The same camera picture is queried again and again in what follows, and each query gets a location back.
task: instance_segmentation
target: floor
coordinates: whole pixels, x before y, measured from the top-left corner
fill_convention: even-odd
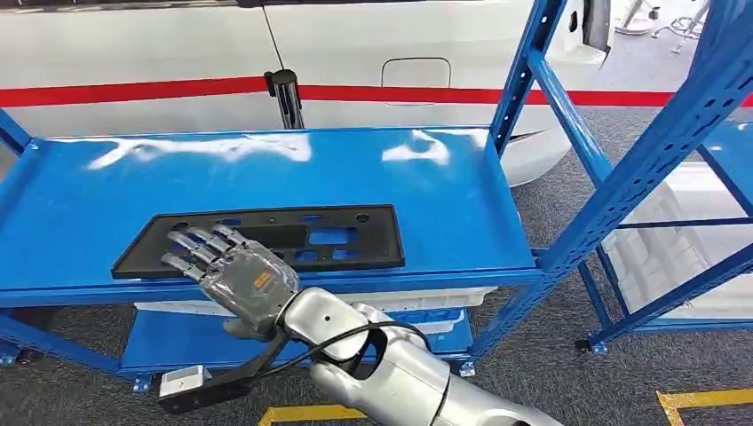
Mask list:
[[[694,43],[677,57],[669,53],[673,43],[620,37],[597,86],[614,87],[623,78],[635,79],[626,61],[619,58],[648,51],[653,51],[654,57],[659,55],[646,65],[643,78],[651,84],[663,78],[655,75],[683,75]],[[667,77],[665,82],[677,84],[678,80]],[[653,108],[583,110],[612,162],[619,160],[656,113]],[[572,154],[544,177],[516,188],[513,193],[531,244],[551,242],[591,191]],[[604,286],[602,277],[597,278]],[[484,324],[505,296],[504,291],[496,292],[475,308],[474,325]],[[52,326],[77,342],[116,354],[123,347],[131,316],[127,306],[65,309]],[[536,406],[567,425],[664,425],[667,417],[656,391],[721,391],[748,388],[753,383],[753,334],[749,331],[628,336],[611,343],[607,355],[578,353],[573,341],[597,327],[583,284],[577,275],[571,275],[482,360],[472,381]],[[251,425],[269,406],[327,402],[307,380],[305,371],[294,370],[263,381],[248,398],[170,417],[162,413],[153,395],[133,394],[126,383],[52,359],[0,370],[0,424],[7,425]],[[693,426],[748,425],[753,406],[685,409],[681,415]]]

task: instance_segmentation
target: blue shelf surface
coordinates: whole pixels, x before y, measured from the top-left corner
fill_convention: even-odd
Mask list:
[[[297,130],[34,139],[0,187],[0,306],[203,298],[114,280],[158,213],[392,204],[406,265],[301,274],[335,293],[536,283],[487,130]]]
[[[753,216],[753,122],[725,121],[712,131],[698,153],[719,176],[735,200]]]
[[[233,368],[257,356],[266,346],[253,340],[231,337],[222,329],[225,317],[139,311],[121,359],[121,372],[151,374],[203,365]],[[466,359],[473,343],[468,312],[449,333],[428,335],[434,353],[445,359]],[[275,364],[293,359],[305,350],[302,343],[289,343]]]

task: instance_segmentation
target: car body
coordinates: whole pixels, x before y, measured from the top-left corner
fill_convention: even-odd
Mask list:
[[[175,83],[286,67],[302,87],[331,94],[302,96],[307,127],[486,125],[494,102],[468,101],[456,92],[503,85],[532,3],[275,1],[239,8],[79,2],[7,8],[0,12],[0,28],[12,36],[0,37],[0,89]],[[569,90],[587,89],[606,58],[612,30],[602,4],[608,3],[567,2],[547,59]],[[376,88],[378,96],[359,88]],[[413,94],[385,101],[380,88]],[[447,89],[447,96],[421,99],[423,88]],[[344,91],[348,96],[339,99]],[[275,99],[242,88],[213,96],[72,104],[63,99],[7,111],[37,136],[281,127]],[[570,147],[546,105],[526,105],[513,137],[503,156],[511,185],[540,177]]]

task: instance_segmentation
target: robot finger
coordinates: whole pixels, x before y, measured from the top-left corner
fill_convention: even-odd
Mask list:
[[[206,264],[211,264],[218,257],[207,246],[191,240],[191,238],[184,233],[172,231],[167,234],[167,238],[177,242],[182,247],[187,249],[192,255],[200,258]]]
[[[186,261],[185,259],[175,256],[172,253],[165,253],[162,256],[162,262],[172,266],[173,268],[181,271],[188,278],[199,281],[204,277],[204,271],[198,266]]]
[[[228,241],[232,241],[233,243],[238,244],[239,246],[245,246],[246,244],[249,243],[249,241],[246,240],[246,238],[242,236],[239,232],[225,225],[220,225],[220,224],[214,225],[212,227],[212,231],[222,235]]]
[[[198,226],[191,226],[190,228],[186,229],[186,233],[193,235],[194,237],[198,238],[201,241],[204,241],[204,243],[216,251],[218,251],[220,254],[224,254],[226,251],[228,251],[232,246],[225,242],[225,240],[222,239],[219,235],[216,235],[214,233],[210,233]]]

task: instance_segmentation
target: blue crossbeam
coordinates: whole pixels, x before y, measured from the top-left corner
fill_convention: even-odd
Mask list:
[[[3,142],[11,151],[19,155],[29,141],[31,141],[31,136],[8,113],[0,109],[0,142]]]
[[[595,186],[601,185],[612,171],[606,154],[584,119],[575,110],[573,101],[540,51],[531,51],[528,54],[528,67],[546,94],[551,109],[573,144],[573,149],[581,159],[591,181]]]

